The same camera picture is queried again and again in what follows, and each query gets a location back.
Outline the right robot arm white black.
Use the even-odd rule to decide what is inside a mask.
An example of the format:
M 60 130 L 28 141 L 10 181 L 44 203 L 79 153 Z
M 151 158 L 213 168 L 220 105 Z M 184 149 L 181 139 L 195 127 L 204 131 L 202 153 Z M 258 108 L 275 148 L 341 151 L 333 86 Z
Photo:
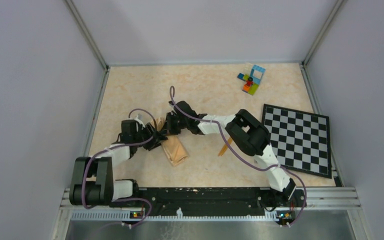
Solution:
M 258 166 L 250 167 L 266 172 L 269 187 L 274 191 L 273 200 L 279 206 L 287 206 L 294 198 L 296 183 L 281 167 L 272 145 L 269 130 L 246 109 L 233 115 L 197 114 L 185 101 L 169 104 L 180 129 L 187 129 L 195 135 L 220 134 L 229 136 L 242 153 L 253 157 Z

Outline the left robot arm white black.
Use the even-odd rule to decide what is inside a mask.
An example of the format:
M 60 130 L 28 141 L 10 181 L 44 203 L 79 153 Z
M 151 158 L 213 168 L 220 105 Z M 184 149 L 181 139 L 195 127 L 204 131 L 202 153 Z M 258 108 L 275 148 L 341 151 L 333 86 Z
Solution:
M 121 122 L 121 132 L 109 147 L 93 156 L 81 156 L 74 162 L 69 201 L 86 209 L 108 206 L 115 198 L 113 167 L 131 159 L 138 148 L 148 151 L 168 139 L 150 123 L 138 119 Z

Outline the peach cloth napkin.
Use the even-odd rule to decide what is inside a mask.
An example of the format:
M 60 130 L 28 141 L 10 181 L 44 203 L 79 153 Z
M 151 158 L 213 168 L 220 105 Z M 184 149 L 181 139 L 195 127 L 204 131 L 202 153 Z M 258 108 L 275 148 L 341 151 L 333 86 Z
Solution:
M 161 146 L 170 164 L 176 167 L 183 163 L 189 155 L 177 137 L 177 135 L 181 133 L 181 128 L 177 121 L 170 118 L 166 120 L 164 117 L 159 117 L 156 119 L 156 129 L 166 137 L 166 139 L 161 141 Z

